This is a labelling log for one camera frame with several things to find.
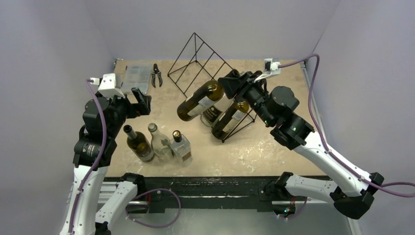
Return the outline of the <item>dark green wine bottle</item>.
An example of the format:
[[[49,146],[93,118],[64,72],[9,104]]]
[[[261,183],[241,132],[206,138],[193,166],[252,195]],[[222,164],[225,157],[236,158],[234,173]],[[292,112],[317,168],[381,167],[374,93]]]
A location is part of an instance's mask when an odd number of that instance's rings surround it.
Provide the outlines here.
[[[178,106],[177,115],[183,121],[191,121],[222,99],[228,107],[232,103],[231,99],[226,98],[224,89],[217,80],[207,81]]]

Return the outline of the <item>clear champagne bottle black label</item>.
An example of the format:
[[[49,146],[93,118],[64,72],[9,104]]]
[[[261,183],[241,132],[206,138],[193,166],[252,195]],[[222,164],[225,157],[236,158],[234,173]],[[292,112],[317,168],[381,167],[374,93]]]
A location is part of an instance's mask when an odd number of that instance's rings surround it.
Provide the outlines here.
[[[218,121],[219,117],[221,117],[221,115],[227,110],[227,108],[229,108],[232,102],[233,100],[228,99],[224,94],[218,102],[202,112],[200,115],[200,121],[202,124],[212,127],[216,121]]]

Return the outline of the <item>olive green wine bottle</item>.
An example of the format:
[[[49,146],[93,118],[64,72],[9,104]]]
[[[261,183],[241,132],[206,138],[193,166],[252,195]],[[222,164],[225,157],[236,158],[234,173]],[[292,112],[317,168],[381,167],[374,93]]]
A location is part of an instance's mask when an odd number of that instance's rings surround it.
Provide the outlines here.
[[[217,139],[225,138],[242,120],[249,110],[246,100],[234,101],[213,125],[211,133]]]

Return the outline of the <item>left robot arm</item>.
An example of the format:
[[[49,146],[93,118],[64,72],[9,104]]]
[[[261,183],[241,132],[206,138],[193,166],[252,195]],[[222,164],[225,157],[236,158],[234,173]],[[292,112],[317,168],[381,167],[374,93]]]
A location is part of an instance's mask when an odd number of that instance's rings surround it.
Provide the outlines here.
[[[117,147],[115,141],[126,119],[149,115],[152,97],[138,88],[131,89],[136,103],[126,96],[106,98],[92,93],[85,105],[84,125],[74,146],[74,179],[62,235],[109,235],[114,221],[120,216],[129,198],[140,200],[146,194],[143,176],[133,175],[131,181],[121,179],[126,186],[113,194],[98,211],[98,200],[104,178]]]

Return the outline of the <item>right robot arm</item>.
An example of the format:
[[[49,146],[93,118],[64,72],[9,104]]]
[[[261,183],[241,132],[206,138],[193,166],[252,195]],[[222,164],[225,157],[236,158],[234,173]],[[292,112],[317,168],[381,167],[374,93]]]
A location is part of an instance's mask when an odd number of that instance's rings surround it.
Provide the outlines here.
[[[250,72],[239,77],[228,74],[218,81],[228,98],[248,102],[280,145],[302,155],[328,176],[324,181],[284,172],[264,188],[266,194],[280,199],[303,196],[325,201],[351,219],[361,218],[370,209],[384,177],[360,169],[324,145],[314,126],[295,113],[299,100],[290,88],[277,86],[268,92]]]

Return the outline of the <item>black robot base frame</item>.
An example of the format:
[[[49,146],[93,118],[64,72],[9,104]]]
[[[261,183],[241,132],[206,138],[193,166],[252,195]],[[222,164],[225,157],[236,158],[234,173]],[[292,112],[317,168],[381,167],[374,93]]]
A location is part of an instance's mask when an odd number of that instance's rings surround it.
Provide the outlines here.
[[[138,207],[149,202],[151,213],[164,213],[166,209],[236,209],[272,212],[282,205],[296,207],[303,196],[289,196],[275,189],[277,176],[240,177],[145,177],[143,193],[150,189],[165,188],[171,192],[153,192],[149,199],[141,197],[130,202]],[[177,203],[172,193],[180,199]]]

